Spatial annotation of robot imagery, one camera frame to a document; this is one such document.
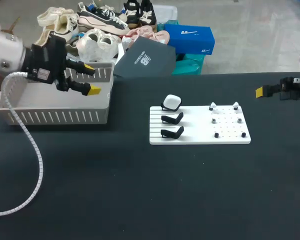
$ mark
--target white fixture board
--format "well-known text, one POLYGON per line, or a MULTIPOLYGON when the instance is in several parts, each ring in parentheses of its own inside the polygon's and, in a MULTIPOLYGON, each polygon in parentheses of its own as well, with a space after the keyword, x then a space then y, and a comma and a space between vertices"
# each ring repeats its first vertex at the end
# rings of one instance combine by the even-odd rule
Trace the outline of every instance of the white fixture board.
POLYGON ((249 144, 251 137, 241 106, 234 110, 232 105, 216 106, 181 106, 178 111, 162 110, 160 106, 150 107, 150 144, 152 145, 213 145, 213 144, 249 144), (184 116, 178 125, 163 123, 161 116, 177 118, 184 116), (177 132, 180 127, 184 132, 178 139, 161 136, 161 130, 177 132))

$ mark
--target black shoe box lid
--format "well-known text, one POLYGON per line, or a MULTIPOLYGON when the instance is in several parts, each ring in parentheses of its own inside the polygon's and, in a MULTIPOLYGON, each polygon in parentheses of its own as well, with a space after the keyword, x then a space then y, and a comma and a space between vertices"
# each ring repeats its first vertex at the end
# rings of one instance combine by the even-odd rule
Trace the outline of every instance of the black shoe box lid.
POLYGON ((176 49, 138 37, 115 65, 113 75, 122 78, 170 76, 176 68, 176 49))

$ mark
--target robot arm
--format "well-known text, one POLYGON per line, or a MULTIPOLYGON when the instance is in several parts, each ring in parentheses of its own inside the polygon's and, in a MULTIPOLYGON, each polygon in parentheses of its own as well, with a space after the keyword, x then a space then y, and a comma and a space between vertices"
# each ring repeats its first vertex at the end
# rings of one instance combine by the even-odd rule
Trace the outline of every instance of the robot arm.
POLYGON ((280 93, 280 100, 300 99, 300 78, 293 76, 285 77, 276 85, 263 85, 255 91, 255 97, 272 97, 273 94, 280 93))
POLYGON ((31 48, 24 47, 20 38, 0 32, 0 75, 7 76, 14 72, 25 72, 27 78, 46 84, 56 84, 59 91, 81 92, 83 95, 99 94, 100 88, 89 83, 73 81, 65 77, 66 68, 71 68, 80 74, 93 76, 95 70, 79 61, 66 59, 66 41, 50 34, 43 46, 32 44, 31 48))

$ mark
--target sneaker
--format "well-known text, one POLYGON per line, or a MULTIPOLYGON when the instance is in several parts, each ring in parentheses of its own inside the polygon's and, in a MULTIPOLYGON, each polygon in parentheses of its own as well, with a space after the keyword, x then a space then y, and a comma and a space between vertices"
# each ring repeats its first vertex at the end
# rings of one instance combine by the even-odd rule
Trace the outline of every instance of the sneaker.
POLYGON ((40 38, 34 44, 42 47, 47 43, 49 36, 53 33, 54 31, 52 31, 51 29, 44 29, 41 33, 40 38))
POLYGON ((79 33, 78 18, 77 14, 61 15, 54 23, 54 35, 68 42, 73 35, 79 33))
POLYGON ((140 4, 137 0, 128 0, 127 3, 123 3, 125 9, 125 15, 127 17, 126 23, 130 29, 135 29, 139 26, 140 18, 140 4))
POLYGON ((68 54, 71 54, 72 56, 75 57, 79 56, 77 43, 84 35, 85 35, 84 32, 80 32, 72 36, 72 38, 68 41, 67 45, 65 45, 65 49, 68 54))
POLYGON ((72 9, 64 9, 63 7, 49 7, 44 13, 40 14, 36 19, 41 27, 54 25, 59 16, 64 14, 74 14, 72 9))
POLYGON ((105 34, 100 29, 91 29, 77 43, 80 59, 84 62, 111 60, 118 54, 121 39, 105 34))
POLYGON ((142 35, 142 37, 151 39, 162 44, 168 44, 170 40, 170 34, 165 30, 158 31, 157 33, 154 33, 153 31, 146 32, 142 35))
POLYGON ((131 48, 132 44, 137 40, 138 37, 143 37, 146 33, 153 33, 152 27, 142 26, 130 30, 126 36, 122 37, 122 46, 124 49, 131 48))
POLYGON ((78 4, 78 8, 78 24, 81 27, 96 28, 114 35, 126 35, 130 31, 125 22, 116 16, 107 15, 106 10, 94 8, 93 11, 89 11, 82 2, 78 4))
POLYGON ((118 17, 120 18, 122 21, 124 21, 125 23, 127 22, 127 16, 124 14, 124 13, 121 13, 121 12, 116 12, 115 8, 112 7, 112 6, 108 6, 108 5, 102 5, 102 3, 98 2, 98 0, 96 0, 96 2, 93 0, 92 1, 92 5, 95 7, 95 8, 100 8, 102 10, 105 10, 106 11, 106 14, 109 16, 109 17, 118 17))
POLYGON ((142 0, 140 11, 142 16, 140 17, 141 26, 151 26, 153 31, 157 31, 157 18, 154 11, 154 6, 150 0, 142 0))

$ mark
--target yellow tape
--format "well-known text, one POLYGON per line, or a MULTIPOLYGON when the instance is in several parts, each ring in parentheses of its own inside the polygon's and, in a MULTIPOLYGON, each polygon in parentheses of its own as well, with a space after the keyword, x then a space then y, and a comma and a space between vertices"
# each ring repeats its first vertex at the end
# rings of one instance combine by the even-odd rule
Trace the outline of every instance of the yellow tape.
POLYGON ((91 96, 91 95, 97 95, 100 93, 101 91, 101 88, 100 87, 97 87, 97 86, 93 86, 93 85, 90 85, 91 89, 90 91, 88 92, 88 96, 91 96))
POLYGON ((255 90, 255 97, 260 98, 264 95, 263 87, 259 87, 257 90, 255 90))
POLYGON ((95 70, 92 66, 89 66, 89 65, 87 65, 87 64, 84 64, 84 66, 85 66, 87 69, 95 70))

